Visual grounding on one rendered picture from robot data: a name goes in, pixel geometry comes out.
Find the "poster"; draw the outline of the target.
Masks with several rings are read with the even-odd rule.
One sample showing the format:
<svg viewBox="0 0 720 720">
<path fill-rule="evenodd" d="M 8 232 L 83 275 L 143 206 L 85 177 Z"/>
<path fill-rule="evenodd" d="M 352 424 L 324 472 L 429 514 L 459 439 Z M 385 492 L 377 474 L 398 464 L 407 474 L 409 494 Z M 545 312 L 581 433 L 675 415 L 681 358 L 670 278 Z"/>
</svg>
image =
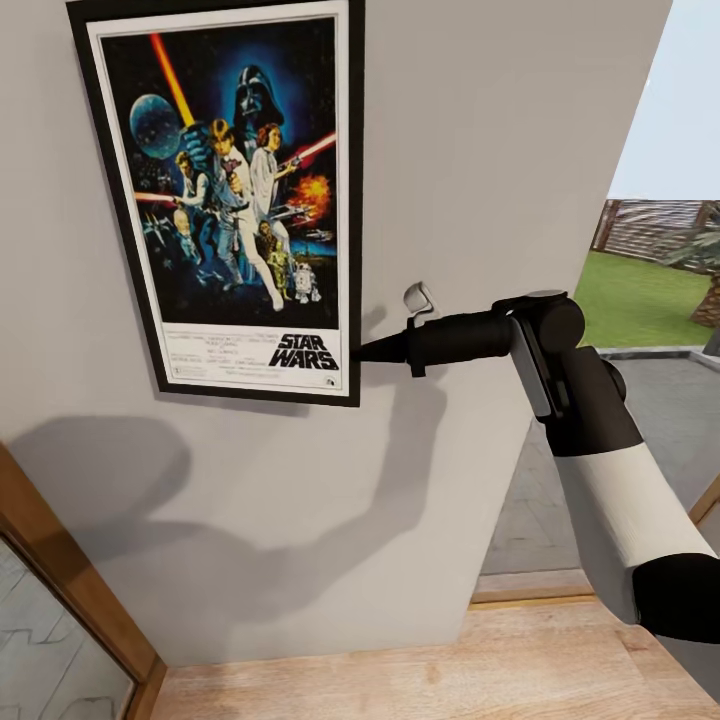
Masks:
<svg viewBox="0 0 720 720">
<path fill-rule="evenodd" d="M 159 392 L 360 408 L 366 0 L 65 3 Z"/>
</svg>

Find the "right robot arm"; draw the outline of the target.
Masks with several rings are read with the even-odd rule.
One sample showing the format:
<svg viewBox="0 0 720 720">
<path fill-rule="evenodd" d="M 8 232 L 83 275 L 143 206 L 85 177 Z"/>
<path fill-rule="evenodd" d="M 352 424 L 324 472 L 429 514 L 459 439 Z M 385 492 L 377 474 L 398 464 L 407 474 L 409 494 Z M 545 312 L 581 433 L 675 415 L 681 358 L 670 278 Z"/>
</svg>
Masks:
<svg viewBox="0 0 720 720">
<path fill-rule="evenodd" d="M 577 347 L 585 318 L 563 290 L 442 316 L 429 286 L 404 294 L 407 330 L 352 360 L 425 367 L 511 354 L 546 436 L 580 562 L 608 610 L 641 624 L 720 705 L 720 559 L 701 537 L 626 410 L 620 371 Z"/>
</svg>

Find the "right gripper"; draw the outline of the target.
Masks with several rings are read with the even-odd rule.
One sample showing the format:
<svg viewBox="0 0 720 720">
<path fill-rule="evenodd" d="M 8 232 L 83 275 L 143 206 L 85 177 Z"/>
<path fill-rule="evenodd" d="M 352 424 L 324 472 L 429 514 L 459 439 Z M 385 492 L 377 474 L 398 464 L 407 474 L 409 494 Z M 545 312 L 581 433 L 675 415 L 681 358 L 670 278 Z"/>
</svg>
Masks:
<svg viewBox="0 0 720 720">
<path fill-rule="evenodd" d="M 426 321 L 414 328 L 414 317 L 407 319 L 407 330 L 367 344 L 350 352 L 352 360 L 396 362 L 407 360 L 414 378 L 426 377 L 425 367 L 475 359 L 475 334 L 468 313 Z"/>
</svg>

